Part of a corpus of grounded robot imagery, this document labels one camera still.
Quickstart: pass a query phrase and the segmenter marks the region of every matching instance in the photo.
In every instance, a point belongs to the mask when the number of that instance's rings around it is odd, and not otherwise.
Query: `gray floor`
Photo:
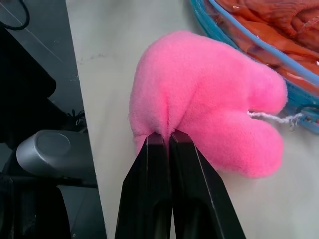
[[[30,25],[11,32],[39,64],[56,80],[50,99],[63,111],[83,109],[72,37],[65,0],[25,0]],[[24,22],[25,13],[17,0],[0,3],[0,20],[9,25]],[[11,150],[0,144],[0,170]],[[104,239],[105,227],[98,191],[60,187],[67,207],[73,238]]]

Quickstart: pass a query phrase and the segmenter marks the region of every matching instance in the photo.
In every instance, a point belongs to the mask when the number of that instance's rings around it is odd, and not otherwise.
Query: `black cable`
[[[7,24],[4,24],[3,22],[0,21],[0,26],[6,28],[6,29],[9,29],[9,30],[12,30],[12,31],[20,31],[20,30],[23,30],[25,29],[29,23],[30,23],[30,13],[29,13],[29,10],[28,8],[26,7],[26,5],[24,4],[23,0],[19,0],[20,4],[22,5],[24,11],[25,11],[25,23],[22,25],[22,26],[9,26]]]

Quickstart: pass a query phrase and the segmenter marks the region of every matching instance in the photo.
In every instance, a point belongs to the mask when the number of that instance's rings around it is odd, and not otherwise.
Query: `clear plastic bag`
[[[218,27],[244,53],[319,96],[318,0],[203,0],[203,5]],[[222,14],[218,5],[241,26]],[[273,49],[256,44],[245,31]]]

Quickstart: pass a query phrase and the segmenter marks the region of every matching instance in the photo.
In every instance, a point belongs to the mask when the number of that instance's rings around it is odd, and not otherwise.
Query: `black machine part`
[[[115,238],[169,238],[172,209],[177,239],[245,239],[222,179],[180,131],[169,157],[160,135],[145,140],[123,182]]]
[[[33,177],[0,174],[1,239],[70,239],[60,190]]]

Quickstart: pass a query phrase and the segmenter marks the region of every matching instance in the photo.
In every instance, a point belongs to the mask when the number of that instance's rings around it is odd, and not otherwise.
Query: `pink stuffed animal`
[[[142,55],[130,98],[136,153],[153,132],[165,141],[187,133],[216,170],[247,177],[273,174],[283,140],[247,111],[278,113],[287,101],[283,78],[232,47],[179,31]]]

